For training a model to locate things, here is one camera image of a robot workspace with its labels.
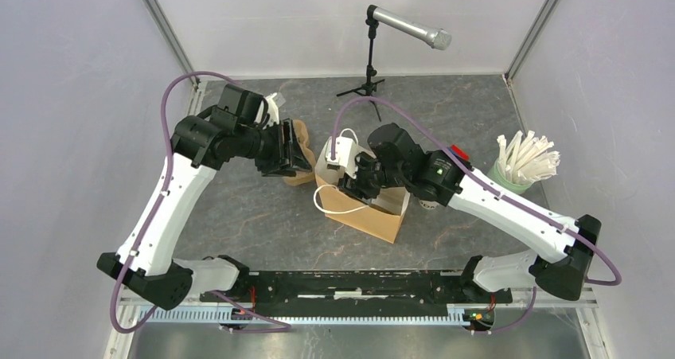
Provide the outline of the brown paper bag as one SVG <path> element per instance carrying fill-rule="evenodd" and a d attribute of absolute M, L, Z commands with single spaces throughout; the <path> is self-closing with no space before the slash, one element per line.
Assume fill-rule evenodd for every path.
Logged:
<path fill-rule="evenodd" d="M 394 243 L 408 209 L 411 194 L 404 188 L 382 189 L 373 199 L 360 201 L 343 193 L 338 180 L 345 176 L 345 170 L 330 169 L 331 139 L 328 139 L 314 167 L 318 188 L 314 191 L 314 205 L 326 217 Z"/>

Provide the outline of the white paper cup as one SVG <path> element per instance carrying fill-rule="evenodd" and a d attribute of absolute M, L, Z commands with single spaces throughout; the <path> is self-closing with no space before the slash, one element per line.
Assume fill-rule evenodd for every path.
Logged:
<path fill-rule="evenodd" d="M 419 199 L 419 204 L 424 208 L 424 209 L 436 209 L 439 204 L 435 201 L 424 201 Z"/>

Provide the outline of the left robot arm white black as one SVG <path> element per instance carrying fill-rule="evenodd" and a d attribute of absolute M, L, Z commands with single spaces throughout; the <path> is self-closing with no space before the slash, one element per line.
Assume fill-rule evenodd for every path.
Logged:
<path fill-rule="evenodd" d="M 163 310 L 211 290 L 244 299 L 250 280 L 241 266 L 223 258 L 175 259 L 174 249 L 198 198 L 231 159 L 251 159 L 264 177 L 312 174 L 294 120 L 279 116 L 284 102 L 279 92 L 262 96 L 227 84 L 217 104 L 179 121 L 154 191 L 160 205 L 148 204 L 123 245 L 102 254 L 97 267 Z"/>

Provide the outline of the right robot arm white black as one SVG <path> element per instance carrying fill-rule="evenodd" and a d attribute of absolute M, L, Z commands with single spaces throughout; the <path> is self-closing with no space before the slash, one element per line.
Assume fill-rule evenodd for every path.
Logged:
<path fill-rule="evenodd" d="M 473 215 L 527 246 L 507 256 L 476 256 L 464 269 L 462 296 L 479 302 L 511 287 L 538 286 L 559 299 L 576 301 L 587 284 L 601 228 L 598 219 L 555 213 L 508 191 L 459 156 L 425 151 L 395 123 L 373 131 L 363 150 L 338 136 L 326 144 L 329 168 L 342 173 L 337 187 L 369 203 L 383 189 L 403 188 L 421 201 Z"/>

